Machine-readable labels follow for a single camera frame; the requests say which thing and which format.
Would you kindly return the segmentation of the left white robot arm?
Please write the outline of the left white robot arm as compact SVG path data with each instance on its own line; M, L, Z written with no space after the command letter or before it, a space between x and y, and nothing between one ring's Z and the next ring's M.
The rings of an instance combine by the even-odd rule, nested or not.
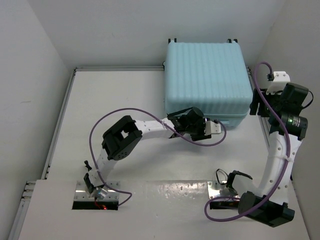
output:
M125 115L102 135L100 155L95 161L98 169L91 169L84 176L87 190L93 195L103 188L100 177L106 179L116 163L128 157L142 140L172 139L187 134L195 142L210 139L214 132L215 123L197 107L170 113L160 121L134 120Z

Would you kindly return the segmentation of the light blue hard suitcase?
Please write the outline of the light blue hard suitcase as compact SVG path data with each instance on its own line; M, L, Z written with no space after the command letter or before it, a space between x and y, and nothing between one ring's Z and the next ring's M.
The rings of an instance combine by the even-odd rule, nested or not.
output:
M247 117L253 98L236 40L224 43L170 42L164 61L164 109L168 114L199 108L228 128Z

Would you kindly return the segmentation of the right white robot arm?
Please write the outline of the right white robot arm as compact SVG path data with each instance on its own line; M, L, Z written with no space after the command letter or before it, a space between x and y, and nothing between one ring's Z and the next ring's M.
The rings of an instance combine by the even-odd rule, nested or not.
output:
M308 120L301 117L303 102L309 90L287 83L282 90L269 93L267 89L253 92L250 115L268 118L268 157L259 186L250 175L234 170L226 187L240 196L238 213L258 205L272 189L272 196L247 217L272 228L293 220L295 211L288 208L288 186L296 153L306 136Z

